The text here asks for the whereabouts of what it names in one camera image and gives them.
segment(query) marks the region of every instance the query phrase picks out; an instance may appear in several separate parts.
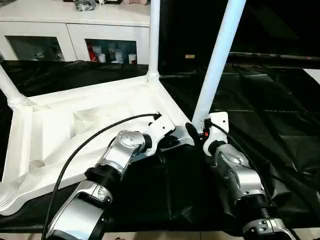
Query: glass cabinet door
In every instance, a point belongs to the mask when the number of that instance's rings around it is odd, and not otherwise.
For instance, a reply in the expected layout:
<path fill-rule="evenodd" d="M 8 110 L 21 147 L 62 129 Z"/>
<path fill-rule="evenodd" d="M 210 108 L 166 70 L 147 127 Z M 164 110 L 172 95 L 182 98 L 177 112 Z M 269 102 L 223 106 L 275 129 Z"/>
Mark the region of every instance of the glass cabinet door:
<path fill-rule="evenodd" d="M 65 23 L 1 22 L 0 52 L 5 60 L 77 60 Z"/>
<path fill-rule="evenodd" d="M 18 60 L 65 61 L 53 36 L 5 36 Z"/>
<path fill-rule="evenodd" d="M 113 64 L 149 63 L 149 28 L 67 24 L 78 60 Z"/>

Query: robotic arm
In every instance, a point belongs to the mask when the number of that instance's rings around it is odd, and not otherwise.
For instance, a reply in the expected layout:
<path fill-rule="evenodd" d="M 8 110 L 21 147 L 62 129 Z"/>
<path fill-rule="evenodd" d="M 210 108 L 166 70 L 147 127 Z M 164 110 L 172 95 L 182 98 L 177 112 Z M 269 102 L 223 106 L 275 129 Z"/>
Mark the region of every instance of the robotic arm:
<path fill-rule="evenodd" d="M 222 183 L 221 191 L 227 199 L 235 216 L 241 221 L 245 240 L 295 240 L 286 229 L 284 222 L 277 217 L 275 209 L 267 198 L 260 176 L 251 168 L 248 159 L 232 145 L 227 143 L 227 136 L 213 126 L 229 130 L 226 112 L 211 113 L 204 121 L 204 132 L 208 139 L 203 151 L 208 164 Z"/>
<path fill-rule="evenodd" d="M 161 116 L 144 133 L 122 130 L 95 167 L 87 169 L 86 180 L 77 188 L 56 213 L 46 238 L 66 240 L 97 240 L 104 234 L 109 221 L 108 208 L 113 194 L 136 155 L 153 155 L 159 141 L 175 130 L 175 125 Z"/>
<path fill-rule="evenodd" d="M 203 151 L 208 164 L 220 183 L 220 195 L 227 196 L 232 212 L 242 224 L 245 240 L 295 240 L 277 217 L 262 186 L 258 173 L 251 168 L 248 159 L 227 143 L 228 114 L 211 113 L 204 121 L 207 140 Z M 95 167 L 87 169 L 86 180 L 56 213 L 46 238 L 66 240 L 99 240 L 104 226 L 109 222 L 113 194 L 131 162 L 137 155 L 141 158 L 153 155 L 162 138 L 175 130 L 166 116 L 159 117 L 145 132 L 122 130 L 106 149 Z"/>

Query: floor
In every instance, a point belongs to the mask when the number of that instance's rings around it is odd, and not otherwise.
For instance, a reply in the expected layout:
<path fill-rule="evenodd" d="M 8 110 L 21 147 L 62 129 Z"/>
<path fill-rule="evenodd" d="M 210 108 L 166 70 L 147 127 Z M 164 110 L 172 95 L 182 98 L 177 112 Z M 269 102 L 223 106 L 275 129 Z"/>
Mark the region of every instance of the floor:
<path fill-rule="evenodd" d="M 296 229 L 302 240 L 320 238 L 320 228 Z M 40 234 L 29 233 L 0 233 L 4 240 L 40 240 Z M 103 240 L 241 240 L 241 237 L 232 237 L 222 231 L 208 232 L 179 232 L 179 231 L 148 231 L 148 232 L 109 232 Z"/>

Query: black cable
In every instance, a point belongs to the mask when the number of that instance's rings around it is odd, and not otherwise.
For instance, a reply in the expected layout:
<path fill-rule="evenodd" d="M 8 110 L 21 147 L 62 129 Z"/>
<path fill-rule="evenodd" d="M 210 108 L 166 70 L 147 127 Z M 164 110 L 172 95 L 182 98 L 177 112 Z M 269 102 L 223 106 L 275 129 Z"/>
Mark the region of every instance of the black cable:
<path fill-rule="evenodd" d="M 111 146 L 111 144 L 114 142 L 115 139 L 116 139 L 116 136 L 112 138 L 112 140 L 109 142 L 108 146 L 106 147 L 107 149 Z"/>
<path fill-rule="evenodd" d="M 43 230 L 42 230 L 42 236 L 41 236 L 41 240 L 45 240 L 46 239 L 46 235 L 47 235 L 47 230 L 48 230 L 48 225 L 49 225 L 49 217 L 51 214 L 51 208 L 53 206 L 60 182 L 62 180 L 63 175 L 65 174 L 65 171 L 68 167 L 68 165 L 70 164 L 71 160 L 75 157 L 75 155 L 86 145 L 88 144 L 91 140 L 93 140 L 95 137 L 99 136 L 100 134 L 102 134 L 103 132 L 105 132 L 106 130 L 109 130 L 119 124 L 122 124 L 124 122 L 130 121 L 132 119 L 137 119 L 137 118 L 142 118 L 142 117 L 155 117 L 158 118 L 160 116 L 160 114 L 158 113 L 149 113 L 149 114 L 140 114 L 140 115 L 136 115 L 136 116 L 131 116 L 128 117 L 126 119 L 123 119 L 121 121 L 118 121 L 116 123 L 113 123 L 109 126 L 106 126 L 105 128 L 101 129 L 100 131 L 96 132 L 94 135 L 92 135 L 91 137 L 89 137 L 85 142 L 83 142 L 72 154 L 71 156 L 68 158 L 68 160 L 65 162 L 65 164 L 62 167 L 62 170 L 59 174 L 58 179 L 56 180 L 56 183 L 54 185 L 53 191 L 52 191 L 52 195 L 51 195 L 51 199 L 50 199 L 50 203 L 48 206 L 48 210 L 46 213 L 46 217 L 45 217 L 45 221 L 44 221 L 44 226 L 43 226 Z"/>
<path fill-rule="evenodd" d="M 295 230 L 293 230 L 292 228 L 288 228 L 289 232 L 294 236 L 294 238 L 296 240 L 301 240 L 301 238 L 298 236 L 298 234 L 296 233 Z"/>

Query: white metal pole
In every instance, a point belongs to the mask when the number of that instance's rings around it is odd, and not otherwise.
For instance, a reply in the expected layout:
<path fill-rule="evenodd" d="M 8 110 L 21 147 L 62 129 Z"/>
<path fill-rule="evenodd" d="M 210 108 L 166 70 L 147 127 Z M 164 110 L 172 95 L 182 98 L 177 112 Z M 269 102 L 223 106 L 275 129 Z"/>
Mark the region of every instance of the white metal pole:
<path fill-rule="evenodd" d="M 219 34 L 192 118 L 192 124 L 198 132 L 202 131 L 204 119 L 208 116 L 214 101 L 245 4 L 246 0 L 228 0 L 226 5 Z"/>
<path fill-rule="evenodd" d="M 6 96 L 8 105 L 14 107 L 15 105 L 24 104 L 27 99 L 22 95 L 14 83 L 11 81 L 5 70 L 0 65 L 0 89 Z"/>
<path fill-rule="evenodd" d="M 149 69 L 148 79 L 158 78 L 159 55 L 159 26 L 160 26 L 160 0 L 151 1 L 150 28 L 149 28 Z"/>

